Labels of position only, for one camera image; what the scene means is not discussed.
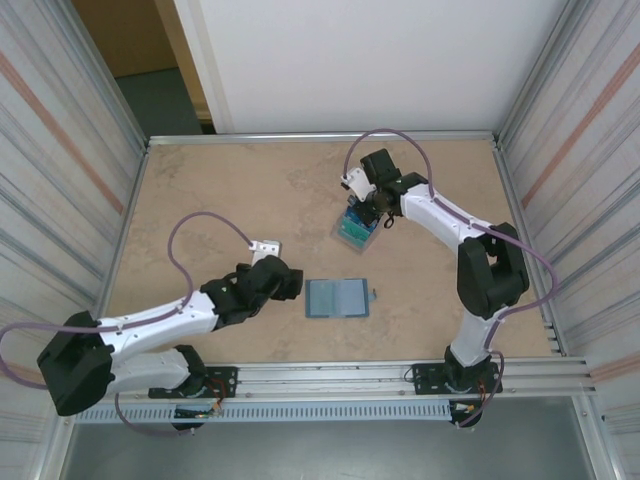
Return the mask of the clear acrylic card box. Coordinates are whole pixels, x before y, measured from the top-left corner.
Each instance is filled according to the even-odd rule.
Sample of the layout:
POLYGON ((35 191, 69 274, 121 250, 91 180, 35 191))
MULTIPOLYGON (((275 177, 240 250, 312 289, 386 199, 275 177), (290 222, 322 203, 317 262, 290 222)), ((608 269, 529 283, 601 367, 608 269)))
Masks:
POLYGON ((368 249, 368 247, 371 245, 371 243, 376 239, 378 232, 382 229, 382 225, 384 224, 383 218, 381 219, 379 224, 375 224, 372 221, 363 221, 365 222, 365 225, 370 228, 371 230, 373 230, 373 233, 371 234, 369 240, 362 244, 362 243, 353 243, 349 240, 347 240, 346 238, 342 237, 340 235, 339 232, 339 227, 341 225, 341 223, 345 220, 348 219, 345 217, 345 211, 346 210, 352 210, 357 214, 357 202, 359 200, 355 197, 355 196, 349 196, 348 200, 347 200, 347 206, 346 208, 343 210, 343 212, 338 216, 337 220, 334 223, 334 226, 332 228, 332 232, 331 235, 338 241, 342 242, 344 245, 348 246, 349 248, 351 248, 352 250, 358 252, 358 253, 363 253, 364 251, 366 251, 368 249))

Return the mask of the teal snap card holder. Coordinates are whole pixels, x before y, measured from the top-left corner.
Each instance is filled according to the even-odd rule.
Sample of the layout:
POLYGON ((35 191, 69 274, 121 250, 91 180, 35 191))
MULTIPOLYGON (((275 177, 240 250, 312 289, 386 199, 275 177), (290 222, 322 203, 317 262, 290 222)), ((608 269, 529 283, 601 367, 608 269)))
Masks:
POLYGON ((365 278, 305 281, 305 316, 310 319, 366 318, 376 299, 365 278))

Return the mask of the teal green credit card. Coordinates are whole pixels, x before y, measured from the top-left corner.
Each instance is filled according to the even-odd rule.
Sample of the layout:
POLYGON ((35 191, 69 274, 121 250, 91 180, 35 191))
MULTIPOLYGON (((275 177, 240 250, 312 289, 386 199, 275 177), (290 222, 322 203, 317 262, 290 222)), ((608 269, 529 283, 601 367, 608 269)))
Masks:
POLYGON ((340 235, 353 243, 366 243, 373 230, 366 225, 360 223, 351 222, 349 219, 345 219, 339 227, 340 235))

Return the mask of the wooden door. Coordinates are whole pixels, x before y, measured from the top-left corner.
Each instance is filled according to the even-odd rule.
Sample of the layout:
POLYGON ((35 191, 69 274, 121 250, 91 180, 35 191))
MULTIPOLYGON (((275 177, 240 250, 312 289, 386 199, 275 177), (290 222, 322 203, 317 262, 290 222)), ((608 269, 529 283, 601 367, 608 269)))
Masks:
POLYGON ((174 0, 71 0, 144 134, 216 132, 174 0))

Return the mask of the thin aluminium table rail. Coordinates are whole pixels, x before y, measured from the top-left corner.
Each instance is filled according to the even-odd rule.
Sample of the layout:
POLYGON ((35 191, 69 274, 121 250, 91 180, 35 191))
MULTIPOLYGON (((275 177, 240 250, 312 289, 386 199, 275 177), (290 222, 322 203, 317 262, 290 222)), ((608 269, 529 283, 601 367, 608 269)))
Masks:
MULTIPOLYGON (((151 136, 148 146, 166 145, 238 145, 270 143, 352 143, 362 132, 320 132, 320 133, 263 133, 263 134, 216 134, 216 135, 172 135, 151 136)), ((493 141, 491 131, 410 131, 413 140, 421 141, 493 141)))

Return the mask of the wide aluminium mounting rail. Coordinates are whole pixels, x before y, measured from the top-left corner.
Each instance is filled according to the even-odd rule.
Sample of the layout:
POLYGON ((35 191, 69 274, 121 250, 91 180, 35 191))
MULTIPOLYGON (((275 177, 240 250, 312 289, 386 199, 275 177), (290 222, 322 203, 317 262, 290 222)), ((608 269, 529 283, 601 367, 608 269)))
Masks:
MULTIPOLYGON (((572 396, 590 394, 595 389, 586 363, 581 359, 549 357, 491 362, 499 366, 502 393, 572 396)), ((412 365, 402 362, 198 364, 189 369, 180 354, 170 351, 128 361, 112 373, 92 373, 72 388, 71 398, 79 401, 79 408, 85 410, 116 393, 147 393, 151 388, 163 388, 190 394, 202 386, 207 366, 235 366, 239 369, 235 397, 384 395, 394 391, 417 395, 410 382, 412 365)))

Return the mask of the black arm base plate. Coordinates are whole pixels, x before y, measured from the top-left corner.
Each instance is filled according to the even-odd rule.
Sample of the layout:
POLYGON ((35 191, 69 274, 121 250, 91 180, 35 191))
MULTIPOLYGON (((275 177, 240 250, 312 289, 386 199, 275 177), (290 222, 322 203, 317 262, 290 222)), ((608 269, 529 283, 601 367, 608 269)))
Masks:
POLYGON ((481 393, 481 385, 487 393, 494 388, 498 393, 503 392, 499 366, 491 361, 467 368, 445 362, 417 363, 411 366, 410 372, 410 382, 417 395, 474 395, 481 393))
POLYGON ((234 398, 238 386, 239 369, 235 366, 207 366, 206 378, 199 390, 185 394, 179 389, 151 388, 150 399, 218 399, 234 398))

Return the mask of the aluminium side table rail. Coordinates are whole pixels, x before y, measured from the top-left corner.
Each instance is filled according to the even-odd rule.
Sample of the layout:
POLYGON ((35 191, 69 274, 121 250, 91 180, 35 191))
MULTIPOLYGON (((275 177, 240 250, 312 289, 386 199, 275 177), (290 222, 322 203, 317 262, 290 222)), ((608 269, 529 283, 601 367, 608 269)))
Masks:
POLYGON ((128 201, 128 204, 126 205, 124 215, 122 217, 121 230, 119 233, 118 241, 115 246, 114 256, 112 258, 112 262, 111 262, 108 274, 104 279, 102 290, 98 299, 98 303, 96 304, 96 307, 94 309, 94 312, 98 315, 99 319, 101 319, 109 310, 111 298, 113 295, 113 290, 114 290, 117 276, 118 276, 118 271, 122 261, 122 256, 124 254, 124 250, 126 247, 130 225, 134 216, 134 212, 136 209, 142 183, 144 181, 144 176, 147 169, 149 157, 150 157, 150 148, 146 150, 144 156, 141 159, 141 163, 139 165, 139 168, 132 186, 132 190, 129 196, 129 201, 128 201))
POLYGON ((493 144, 492 154, 511 215, 518 230, 519 239, 534 250, 534 254, 525 253, 524 256, 531 287, 533 288, 535 298, 539 301, 535 310, 541 315, 543 326, 549 335, 548 340, 552 354, 554 356, 565 357, 567 353, 563 345, 563 335, 557 327, 557 310, 554 304, 560 284, 558 275, 550 262, 535 246, 532 236, 529 233, 524 207, 521 205, 513 184, 506 155, 503 153, 498 142, 493 144))

